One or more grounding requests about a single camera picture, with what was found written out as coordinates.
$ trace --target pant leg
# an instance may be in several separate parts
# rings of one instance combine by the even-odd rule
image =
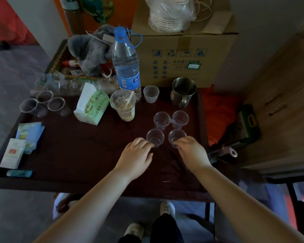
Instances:
[[[184,243],[175,219],[164,213],[152,226],[150,243]]]
[[[127,234],[124,237],[120,238],[118,243],[141,243],[141,240],[135,235]]]

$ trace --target large plastic water bottle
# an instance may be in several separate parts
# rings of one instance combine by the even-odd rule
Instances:
[[[138,54],[128,39],[124,27],[115,27],[115,40],[112,44],[112,61],[122,89],[134,90],[136,101],[141,99],[140,69]]]

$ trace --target stainless steel mug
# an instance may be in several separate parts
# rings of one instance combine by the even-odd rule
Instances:
[[[172,83],[171,103],[174,106],[186,107],[196,91],[197,86],[194,81],[186,77],[178,77]]]

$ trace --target plastic cup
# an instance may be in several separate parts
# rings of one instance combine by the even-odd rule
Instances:
[[[48,114],[48,109],[43,104],[38,103],[38,101],[34,98],[28,98],[23,101],[19,110],[23,113],[29,113],[39,118],[42,118]]]
[[[157,86],[148,85],[143,89],[143,94],[148,103],[156,102],[159,96],[160,90]]]
[[[48,102],[48,109],[52,112],[56,112],[63,117],[67,117],[71,114],[70,108],[67,106],[65,99],[62,97],[55,97]]]
[[[186,132],[183,130],[174,129],[171,130],[168,136],[169,142],[174,148],[177,148],[177,145],[173,144],[173,142],[177,141],[178,139],[187,136]]]
[[[119,89],[116,90],[110,98],[110,103],[113,109],[118,112],[118,115],[124,121],[131,121],[135,116],[135,95],[132,96],[131,101],[128,103],[126,109],[126,103],[131,95],[131,90],[128,89]]]
[[[153,120],[156,128],[160,130],[164,130],[171,123],[171,118],[166,112],[158,112]]]
[[[172,115],[172,126],[174,129],[181,129],[189,122],[189,116],[185,111],[175,111]]]
[[[37,94],[36,96],[36,100],[38,101],[38,103],[44,104],[44,105],[48,105],[49,100],[51,100],[53,98],[53,92],[50,90],[44,90],[40,93]]]
[[[164,134],[159,129],[151,129],[146,134],[146,140],[154,144],[153,148],[160,146],[164,142]]]

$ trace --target person's left hand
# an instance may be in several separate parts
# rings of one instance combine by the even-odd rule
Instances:
[[[138,178],[152,162],[153,153],[149,154],[152,147],[154,144],[144,138],[136,138],[127,144],[114,170],[121,172],[130,182]]]

